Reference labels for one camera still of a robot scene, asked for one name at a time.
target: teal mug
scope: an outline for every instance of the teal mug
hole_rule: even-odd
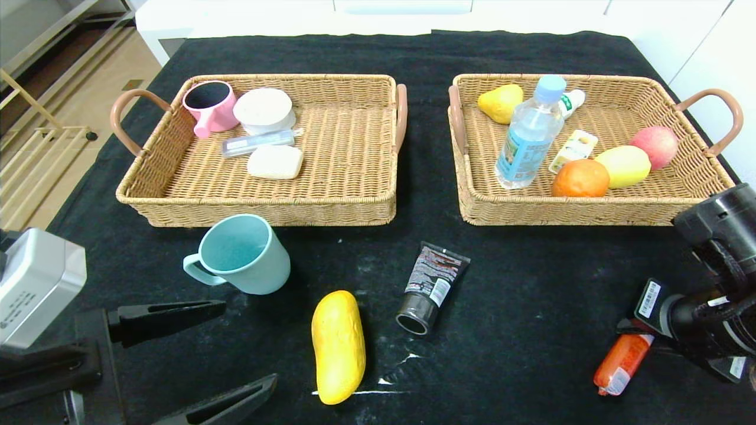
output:
[[[210,273],[197,267],[198,262]],[[291,261],[265,219],[239,214],[205,233],[200,251],[184,258],[184,271],[206,285],[228,282],[244,293],[265,295],[286,283]]]

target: pink mug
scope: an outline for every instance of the pink mug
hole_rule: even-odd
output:
[[[225,81],[201,82],[190,88],[181,102],[197,120],[194,134],[199,138],[207,138],[211,132],[224,132],[239,123],[234,116],[236,96]]]

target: white soap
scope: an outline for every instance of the white soap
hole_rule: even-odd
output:
[[[258,147],[249,155],[246,170],[260,178],[295,178],[302,167],[302,151],[292,146]]]

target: yellow mango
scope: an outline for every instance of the yellow mango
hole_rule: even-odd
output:
[[[318,396],[326,405],[337,405],[352,395],[365,373],[365,338],[350,292],[329,293],[315,307],[312,346]]]
[[[478,108],[499,124],[509,124],[515,106],[522,103],[522,88],[517,84],[502,85],[478,96]]]
[[[605,150],[596,161],[609,172],[609,188],[624,188],[635,185],[651,171],[651,161],[643,149],[635,146],[619,146]]]

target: mug handle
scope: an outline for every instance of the mug handle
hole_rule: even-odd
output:
[[[211,275],[200,270],[200,268],[197,267],[197,262],[199,261],[200,254],[192,254],[190,256],[184,257],[184,271],[186,271],[192,278],[195,278],[205,285],[209,285],[211,287],[219,284],[225,284],[227,282],[220,276]]]
[[[200,112],[200,118],[197,120],[197,124],[194,126],[194,134],[198,138],[210,137],[210,123],[215,116],[215,108],[211,110],[203,110]]]

